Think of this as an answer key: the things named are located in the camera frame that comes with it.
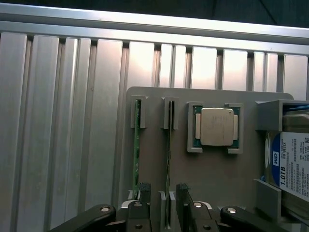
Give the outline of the green RAM stick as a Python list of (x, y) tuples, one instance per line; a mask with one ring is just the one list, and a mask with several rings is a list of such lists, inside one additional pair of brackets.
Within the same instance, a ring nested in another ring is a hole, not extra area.
[(141, 100), (135, 101), (135, 123), (134, 123), (134, 147), (133, 147), (133, 199), (138, 199), (139, 194), (139, 155), (140, 155), (140, 116)]
[(171, 162), (171, 141), (172, 141), (172, 131), (174, 124), (174, 101), (169, 101), (169, 123), (168, 123), (168, 141), (167, 141), (167, 178), (166, 178), (166, 219), (165, 224), (166, 228), (170, 228), (170, 196), (169, 196), (169, 188), (170, 188), (170, 162)]

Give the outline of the silver CPU chip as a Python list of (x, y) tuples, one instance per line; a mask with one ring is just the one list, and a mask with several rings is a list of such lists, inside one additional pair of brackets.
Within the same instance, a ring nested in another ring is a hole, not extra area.
[(193, 146), (239, 147), (240, 108), (193, 107)]

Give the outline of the WD hard disk drive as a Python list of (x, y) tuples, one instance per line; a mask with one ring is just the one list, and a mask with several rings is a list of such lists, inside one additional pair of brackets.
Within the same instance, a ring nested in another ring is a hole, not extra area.
[(265, 181), (282, 191), (282, 205), (309, 220), (309, 111), (290, 111), (282, 131), (268, 131)]

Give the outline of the grey plastic parts rack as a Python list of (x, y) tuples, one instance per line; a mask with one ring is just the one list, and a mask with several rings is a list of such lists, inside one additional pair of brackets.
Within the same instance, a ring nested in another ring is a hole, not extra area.
[[(181, 232), (176, 186), (186, 184), (193, 201), (216, 214), (237, 206), (286, 229), (290, 222), (309, 226), (282, 201), (282, 191), (265, 181), (268, 131), (282, 131), (290, 111), (309, 111), (309, 101), (288, 93), (131, 87), (124, 96), (118, 202), (133, 200), (135, 101), (141, 100), (139, 183), (151, 184), (153, 232)], [(169, 101), (174, 101), (170, 162), (170, 228), (166, 228), (166, 178)], [(239, 147), (194, 147), (193, 107), (240, 108)]]

